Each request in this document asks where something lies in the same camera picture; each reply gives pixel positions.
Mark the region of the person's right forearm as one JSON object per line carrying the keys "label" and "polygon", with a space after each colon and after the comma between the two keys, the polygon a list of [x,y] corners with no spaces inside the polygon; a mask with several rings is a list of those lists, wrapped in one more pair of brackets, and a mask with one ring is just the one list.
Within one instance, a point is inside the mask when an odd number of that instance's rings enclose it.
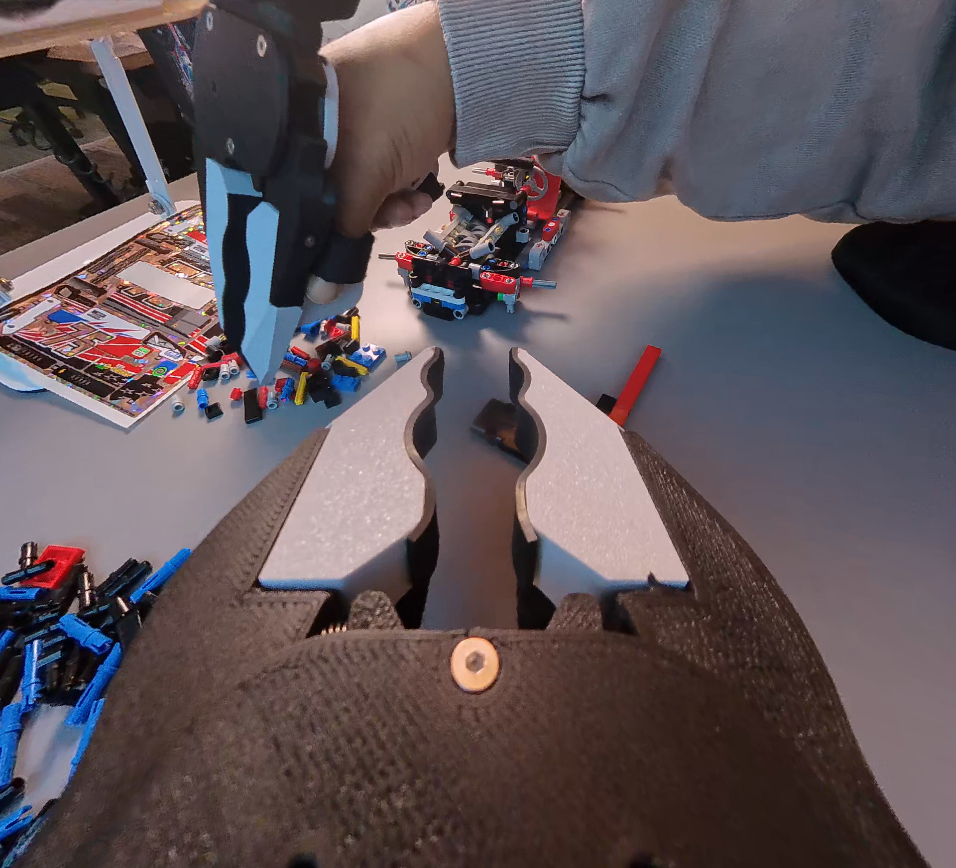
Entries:
{"label": "person's right forearm", "polygon": [[704,217],[954,217],[955,0],[435,0],[454,157]]}

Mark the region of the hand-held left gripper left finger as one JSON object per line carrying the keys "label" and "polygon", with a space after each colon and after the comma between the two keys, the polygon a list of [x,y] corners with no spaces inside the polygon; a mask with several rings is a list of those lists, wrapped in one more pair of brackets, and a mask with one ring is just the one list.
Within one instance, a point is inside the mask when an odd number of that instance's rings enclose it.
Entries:
{"label": "hand-held left gripper left finger", "polygon": [[332,420],[257,582],[352,602],[426,596],[438,555],[436,491],[424,457],[437,440],[445,355],[426,347]]}

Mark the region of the partly built lego car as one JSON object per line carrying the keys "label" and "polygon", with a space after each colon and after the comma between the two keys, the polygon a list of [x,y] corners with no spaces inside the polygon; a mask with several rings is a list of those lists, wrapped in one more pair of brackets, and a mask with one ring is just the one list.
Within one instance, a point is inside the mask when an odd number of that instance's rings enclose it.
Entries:
{"label": "partly built lego car", "polygon": [[445,188],[448,221],[378,258],[395,265],[410,302],[448,321],[495,304],[513,313],[528,290],[554,290],[544,266],[580,202],[562,178],[532,157],[498,158],[476,179]]}

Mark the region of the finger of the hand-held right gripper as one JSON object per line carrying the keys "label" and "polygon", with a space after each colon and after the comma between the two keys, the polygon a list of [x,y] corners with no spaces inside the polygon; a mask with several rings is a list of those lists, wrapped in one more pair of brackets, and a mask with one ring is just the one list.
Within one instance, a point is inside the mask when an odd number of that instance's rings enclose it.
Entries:
{"label": "finger of the hand-held right gripper", "polygon": [[259,202],[245,226],[249,276],[242,355],[259,384],[266,384],[279,369],[303,311],[303,292],[282,298],[278,305],[270,295],[278,220],[273,205]]}
{"label": "finger of the hand-held right gripper", "polygon": [[262,193],[245,171],[228,168],[212,158],[205,160],[202,190],[219,323],[229,346],[246,360],[245,299],[251,274],[246,226]]}

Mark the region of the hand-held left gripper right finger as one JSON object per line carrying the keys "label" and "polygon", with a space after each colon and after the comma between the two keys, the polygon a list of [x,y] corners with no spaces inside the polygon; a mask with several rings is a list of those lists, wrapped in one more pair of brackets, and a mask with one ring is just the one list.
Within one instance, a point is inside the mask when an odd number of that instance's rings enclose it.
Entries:
{"label": "hand-held left gripper right finger", "polygon": [[520,599],[612,599],[687,569],[623,430],[526,349],[509,351],[515,487],[512,562]]}

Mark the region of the person's right hand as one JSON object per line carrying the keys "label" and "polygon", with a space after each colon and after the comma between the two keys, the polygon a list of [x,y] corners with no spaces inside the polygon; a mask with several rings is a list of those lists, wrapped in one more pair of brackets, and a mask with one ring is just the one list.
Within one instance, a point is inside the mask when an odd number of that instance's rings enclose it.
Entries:
{"label": "person's right hand", "polygon": [[326,45],[339,86],[331,174],[337,232],[360,239],[425,215],[421,190],[455,135],[455,97],[437,3],[378,18]]}

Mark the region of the colourful sticker sheet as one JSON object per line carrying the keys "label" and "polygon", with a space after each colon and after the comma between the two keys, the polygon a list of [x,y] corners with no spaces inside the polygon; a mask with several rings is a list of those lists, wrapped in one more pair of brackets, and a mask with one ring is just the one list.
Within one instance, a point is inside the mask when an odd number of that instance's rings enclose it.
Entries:
{"label": "colourful sticker sheet", "polygon": [[129,429],[185,389],[206,339],[223,334],[199,203],[2,305],[1,363]]}

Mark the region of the long red lego beam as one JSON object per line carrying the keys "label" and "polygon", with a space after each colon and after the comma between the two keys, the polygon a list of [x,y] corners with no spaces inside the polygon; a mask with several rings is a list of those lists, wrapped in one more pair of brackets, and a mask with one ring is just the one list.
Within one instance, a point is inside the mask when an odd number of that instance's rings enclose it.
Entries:
{"label": "long red lego beam", "polygon": [[641,353],[608,414],[619,428],[625,427],[661,356],[662,349],[651,344],[647,345]]}

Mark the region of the pile of black blue pins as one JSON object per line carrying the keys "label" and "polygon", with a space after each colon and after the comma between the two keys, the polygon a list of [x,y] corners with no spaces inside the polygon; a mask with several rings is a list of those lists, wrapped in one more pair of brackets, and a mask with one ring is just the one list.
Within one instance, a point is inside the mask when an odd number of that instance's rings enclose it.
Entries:
{"label": "pile of black blue pins", "polygon": [[[18,566],[2,574],[2,866],[27,851],[72,782],[124,656],[192,553],[181,549],[158,567],[130,557],[97,579],[84,550],[28,541]],[[67,749],[72,756],[62,786],[43,798],[19,758],[30,727],[48,710],[56,727],[44,744],[56,761]]]}

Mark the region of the pile of mixed lego pieces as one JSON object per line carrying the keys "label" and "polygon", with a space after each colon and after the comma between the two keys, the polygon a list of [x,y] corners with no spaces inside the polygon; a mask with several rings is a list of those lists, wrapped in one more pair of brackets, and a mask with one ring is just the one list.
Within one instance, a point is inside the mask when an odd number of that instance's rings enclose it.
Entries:
{"label": "pile of mixed lego pieces", "polygon": [[173,413],[183,414],[185,395],[192,394],[202,416],[210,422],[219,419],[225,408],[209,396],[209,390],[219,384],[229,386],[230,402],[242,411],[246,425],[258,423],[270,410],[286,405],[313,402],[337,408],[343,395],[358,392],[363,380],[387,356],[384,347],[361,338],[357,306],[299,325],[294,336],[271,382],[257,378],[224,335],[209,336],[198,362],[186,369],[185,389],[172,396]]}

